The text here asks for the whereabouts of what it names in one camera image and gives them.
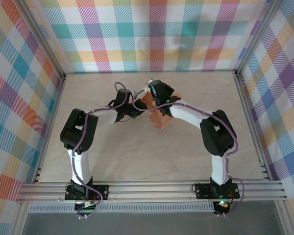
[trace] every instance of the black mounting plate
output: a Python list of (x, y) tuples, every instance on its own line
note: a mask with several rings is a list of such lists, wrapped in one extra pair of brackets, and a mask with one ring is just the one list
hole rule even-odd
[[(92, 188), (98, 190), (104, 200), (108, 200), (108, 194), (109, 194), (109, 185), (92, 185)], [(64, 197), (65, 201), (86, 201), (85, 199), (79, 197), (78, 195), (74, 195), (73, 189), (71, 185), (67, 185), (66, 187), (66, 194)], [(95, 194), (95, 200), (98, 201), (100, 200), (100, 196)]]
[(231, 183), (224, 191), (222, 197), (217, 197), (210, 190), (211, 184), (195, 184), (196, 199), (238, 199), (240, 198), (239, 188), (236, 183)]

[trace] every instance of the plaid wall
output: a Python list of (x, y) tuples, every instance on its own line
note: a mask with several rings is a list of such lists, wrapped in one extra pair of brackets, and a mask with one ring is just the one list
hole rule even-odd
[(59, 85), (13, 1), (0, 0), (0, 235), (33, 176)]
[(267, 161), (294, 213), (294, 0), (284, 0), (243, 72)]
[(66, 72), (111, 72), (233, 70), (270, 0), (26, 2)]

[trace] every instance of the white table surface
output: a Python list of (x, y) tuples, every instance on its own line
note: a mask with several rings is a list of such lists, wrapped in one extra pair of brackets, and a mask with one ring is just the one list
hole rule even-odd
[[(39, 181), (71, 179), (69, 155), (59, 137), (72, 109), (88, 111), (107, 105), (117, 94), (116, 81), (139, 91), (150, 78), (169, 84), (189, 104), (204, 110), (224, 110), (239, 143), (239, 151), (230, 159), (231, 175), (242, 179), (263, 177), (231, 72), (146, 72), (67, 77)], [(200, 130), (179, 119), (156, 130), (148, 116), (145, 112), (136, 119), (96, 129), (89, 155), (94, 181), (209, 179), (211, 157)]]

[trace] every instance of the purple cable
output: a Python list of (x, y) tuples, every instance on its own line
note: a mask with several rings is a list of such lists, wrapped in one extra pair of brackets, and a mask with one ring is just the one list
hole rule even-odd
[[(126, 87), (125, 87), (121, 82), (116, 82), (116, 83), (114, 84), (114, 87), (115, 87), (116, 90), (118, 90), (118, 88), (117, 88), (117, 84), (120, 84), (120, 85), (126, 90)], [(98, 112), (98, 111), (117, 109), (117, 108), (119, 108), (119, 107), (121, 107), (122, 105), (125, 104), (126, 99), (127, 99), (127, 93), (125, 93), (125, 99), (124, 99), (124, 101), (123, 101), (120, 105), (118, 105), (118, 106), (116, 106), (116, 107), (110, 107), (110, 108), (100, 108), (100, 109), (95, 109), (95, 110), (89, 111), (89, 112), (86, 114), (86, 117), (85, 117), (85, 123), (84, 123), (84, 127), (83, 127), (83, 134), (82, 134), (82, 137), (80, 138), (79, 142), (78, 142), (77, 145), (75, 146), (75, 148), (72, 150), (72, 157), (75, 156), (75, 151), (76, 151), (77, 148), (81, 145), (81, 143), (83, 142), (83, 140), (84, 140), (84, 138), (85, 138), (86, 129), (87, 129), (87, 120), (88, 120), (88, 116), (89, 116), (90, 114), (92, 114), (92, 113), (94, 113), (94, 112)], [(73, 169), (73, 173), (75, 174), (76, 178), (78, 179), (78, 181), (79, 181), (84, 187), (90, 189), (91, 191), (97, 193), (97, 194), (100, 196), (100, 202), (99, 202), (99, 204), (97, 205), (96, 209), (95, 209), (92, 213), (90, 213), (89, 215), (85, 215), (84, 218), (87, 219), (89, 216), (92, 216), (93, 214), (95, 214), (96, 211), (99, 209), (99, 207), (102, 205), (102, 203), (103, 203), (103, 196), (102, 196), (102, 194), (101, 194), (98, 190), (96, 190), (96, 189), (94, 189), (94, 188), (89, 187), (88, 185), (86, 185), (86, 184), (82, 181), (82, 179), (77, 175), (76, 168), (75, 168), (75, 160), (72, 160), (72, 169)]]
[(229, 153), (226, 154), (226, 160), (225, 160), (225, 173), (226, 173), (226, 174), (229, 176), (229, 178), (231, 178), (232, 180), (240, 181), (241, 184), (242, 184), (242, 196), (241, 196), (241, 198), (240, 198), (240, 201), (239, 201), (238, 205), (237, 205), (232, 211), (230, 211), (229, 213), (232, 213), (234, 210), (236, 210), (236, 209), (239, 207), (239, 205), (241, 204), (241, 202), (242, 202), (242, 200), (243, 200), (243, 198), (244, 198), (245, 187), (244, 187), (243, 181), (242, 181), (241, 179), (233, 178), (233, 177), (230, 175), (230, 173), (229, 173), (229, 156), (232, 155), (232, 154), (234, 154), (234, 153), (236, 153), (237, 150), (239, 149), (239, 144), (238, 144), (238, 142), (237, 142), (237, 139), (236, 139), (236, 137), (235, 137), (233, 131), (230, 129), (230, 127), (229, 127), (228, 125), (226, 125), (225, 122), (222, 121), (220, 118), (218, 118), (218, 117), (216, 117), (216, 116), (214, 116), (214, 115), (212, 115), (212, 114), (206, 113), (206, 112), (204, 112), (203, 110), (200, 110), (200, 109), (195, 108), (195, 107), (193, 107), (193, 106), (191, 106), (191, 105), (188, 105), (188, 104), (182, 104), (182, 103), (165, 103), (165, 104), (161, 104), (161, 105), (159, 105), (159, 106), (156, 106), (156, 107), (153, 107), (153, 108), (150, 108), (150, 109), (140, 109), (140, 108), (138, 108), (138, 107), (135, 105), (134, 101), (135, 101), (136, 97), (137, 97), (140, 93), (142, 93), (143, 91), (144, 91), (144, 90), (141, 90), (140, 92), (138, 92), (138, 93), (134, 96), (133, 101), (132, 101), (133, 107), (134, 107), (135, 109), (139, 110), (139, 111), (143, 111), (143, 112), (144, 112), (144, 111), (152, 111), (152, 110), (159, 109), (159, 108), (164, 107), (164, 106), (167, 106), (167, 105), (183, 106), (183, 107), (187, 107), (187, 108), (189, 108), (189, 109), (191, 109), (191, 110), (194, 110), (194, 111), (196, 111), (196, 112), (199, 112), (200, 114), (207, 115), (207, 116), (209, 116), (209, 117), (214, 118), (215, 120), (217, 120), (218, 122), (220, 122), (220, 123), (221, 123), (221, 124), (227, 129), (227, 131), (230, 133), (231, 137), (232, 137), (233, 140), (234, 140), (234, 143), (235, 143), (235, 149), (234, 149), (232, 152), (229, 152)]

